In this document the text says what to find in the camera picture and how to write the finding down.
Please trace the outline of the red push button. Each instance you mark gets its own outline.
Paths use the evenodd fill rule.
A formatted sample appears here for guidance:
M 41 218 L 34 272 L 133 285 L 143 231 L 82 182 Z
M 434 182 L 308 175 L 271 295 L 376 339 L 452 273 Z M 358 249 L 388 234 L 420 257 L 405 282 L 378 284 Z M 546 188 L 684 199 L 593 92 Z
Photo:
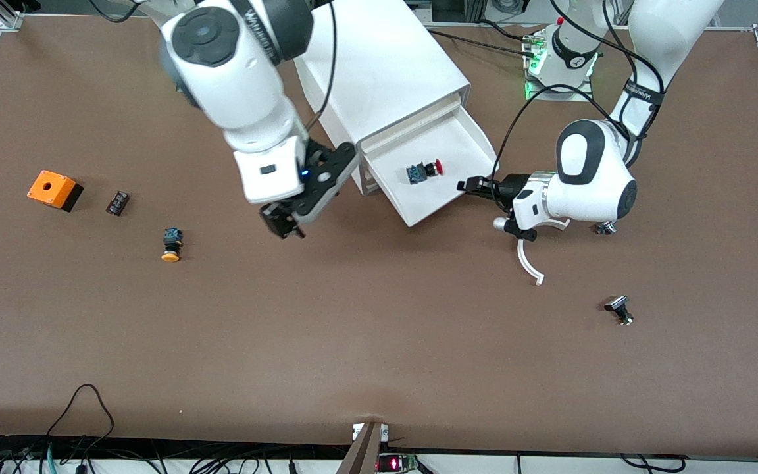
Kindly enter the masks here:
M 434 161 L 429 163 L 420 162 L 406 168 L 406 175 L 410 185 L 417 185 L 443 174 L 444 167 L 439 159 L 434 159 Z

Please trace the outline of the yellow push button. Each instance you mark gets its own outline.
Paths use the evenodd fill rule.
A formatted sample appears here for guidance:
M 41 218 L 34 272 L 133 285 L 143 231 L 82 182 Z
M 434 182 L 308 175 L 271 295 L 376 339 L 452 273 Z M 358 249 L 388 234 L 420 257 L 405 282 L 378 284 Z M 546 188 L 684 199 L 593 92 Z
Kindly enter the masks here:
M 166 228 L 163 234 L 164 252 L 161 260 L 178 262 L 181 259 L 180 249 L 183 246 L 183 232 L 179 228 Z

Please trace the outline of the orange button box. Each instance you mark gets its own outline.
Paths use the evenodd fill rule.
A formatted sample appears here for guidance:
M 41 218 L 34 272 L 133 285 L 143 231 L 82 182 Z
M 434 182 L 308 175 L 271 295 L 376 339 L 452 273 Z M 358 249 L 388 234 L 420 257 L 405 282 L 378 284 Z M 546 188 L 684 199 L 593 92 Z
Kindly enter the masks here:
M 40 171 L 26 197 L 45 206 L 71 213 L 84 187 L 72 178 L 47 170 Z

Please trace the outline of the white curved plastic arc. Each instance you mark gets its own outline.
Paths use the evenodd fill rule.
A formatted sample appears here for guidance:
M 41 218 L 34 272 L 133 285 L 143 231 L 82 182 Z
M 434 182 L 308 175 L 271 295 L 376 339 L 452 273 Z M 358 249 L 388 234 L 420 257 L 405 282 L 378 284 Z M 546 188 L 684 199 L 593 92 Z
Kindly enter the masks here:
M 560 231 L 564 231 L 566 228 L 569 227 L 571 224 L 571 219 L 565 219 L 565 220 L 559 220 L 559 219 L 547 219 L 543 220 L 536 226 L 532 227 L 532 230 L 536 231 L 539 227 L 551 227 L 559 229 Z M 539 272 L 535 267 L 530 264 L 526 252 L 524 251 L 524 243 L 526 243 L 526 239 L 520 239 L 517 241 L 517 256 L 518 261 L 520 261 L 521 267 L 524 268 L 524 272 L 528 273 L 533 279 L 536 286 L 543 285 L 543 282 L 545 280 L 545 275 L 542 272 Z

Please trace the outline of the device with red display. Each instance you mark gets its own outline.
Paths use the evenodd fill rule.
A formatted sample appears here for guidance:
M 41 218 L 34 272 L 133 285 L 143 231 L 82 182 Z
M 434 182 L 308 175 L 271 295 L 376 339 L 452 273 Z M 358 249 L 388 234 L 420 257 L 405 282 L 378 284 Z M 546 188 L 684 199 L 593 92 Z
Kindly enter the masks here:
M 415 455 L 382 454 L 377 456 L 376 474 L 407 474 L 419 472 L 419 461 Z

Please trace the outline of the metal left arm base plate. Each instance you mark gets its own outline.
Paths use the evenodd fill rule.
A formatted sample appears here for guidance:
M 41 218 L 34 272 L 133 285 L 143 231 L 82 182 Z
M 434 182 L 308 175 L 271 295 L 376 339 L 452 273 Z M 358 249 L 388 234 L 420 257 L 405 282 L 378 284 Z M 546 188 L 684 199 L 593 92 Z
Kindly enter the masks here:
M 548 25 L 526 37 L 524 52 L 532 54 L 524 58 L 524 96 L 539 100 L 587 102 L 592 98 L 593 66 L 598 60 L 598 51 L 578 54 L 566 51 L 561 57 L 554 33 L 557 25 Z

